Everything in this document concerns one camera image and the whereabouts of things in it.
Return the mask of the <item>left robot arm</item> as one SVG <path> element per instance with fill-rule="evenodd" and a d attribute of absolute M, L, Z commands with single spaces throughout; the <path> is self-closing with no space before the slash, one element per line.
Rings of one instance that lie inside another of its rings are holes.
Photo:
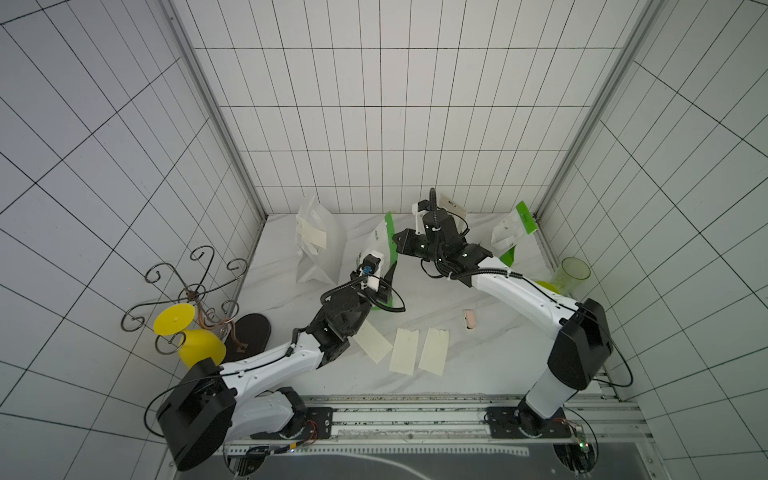
<path fill-rule="evenodd" d="M 289 342 L 222 365 L 200 360 L 153 399 L 157 434 L 178 471 L 197 467 L 233 440 L 254 434 L 292 438 L 302 430 L 305 404 L 286 383 L 335 361 L 371 309 L 388 307 L 396 268 L 377 276 L 372 267 L 364 261 L 347 283 L 324 292 L 313 320 L 295 329 Z"/>

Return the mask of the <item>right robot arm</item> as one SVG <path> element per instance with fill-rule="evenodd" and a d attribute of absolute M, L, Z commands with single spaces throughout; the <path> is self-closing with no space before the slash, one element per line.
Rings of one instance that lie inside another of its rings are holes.
<path fill-rule="evenodd" d="M 538 434 L 559 416 L 559 410 L 585 390 L 614 345 L 603 306 L 582 302 L 545 289 L 506 266 L 491 251 L 466 240 L 468 232 L 456 226 L 456 216 L 438 204 L 437 192 L 413 205 L 414 229 L 393 235 L 401 255 L 427 261 L 440 278 L 486 293 L 522 314 L 552 341 L 547 366 L 518 404 L 516 421 Z"/>

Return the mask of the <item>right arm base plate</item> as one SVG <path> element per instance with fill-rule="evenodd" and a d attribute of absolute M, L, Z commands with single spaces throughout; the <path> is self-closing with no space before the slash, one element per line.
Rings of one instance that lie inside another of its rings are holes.
<path fill-rule="evenodd" d="M 527 410 L 520 413 L 517 407 L 488 407 L 483 420 L 493 439 L 565 440 L 572 437 L 570 428 L 562 422 L 542 420 Z"/>

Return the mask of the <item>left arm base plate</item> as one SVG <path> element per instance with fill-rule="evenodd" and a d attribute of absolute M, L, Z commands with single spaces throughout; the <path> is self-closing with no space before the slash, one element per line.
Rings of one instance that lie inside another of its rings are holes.
<path fill-rule="evenodd" d="M 309 407 L 296 420 L 291 419 L 279 432 L 259 432 L 250 436 L 252 440 L 273 440 L 302 442 L 310 438 L 326 440 L 331 437 L 334 409 L 331 407 Z"/>

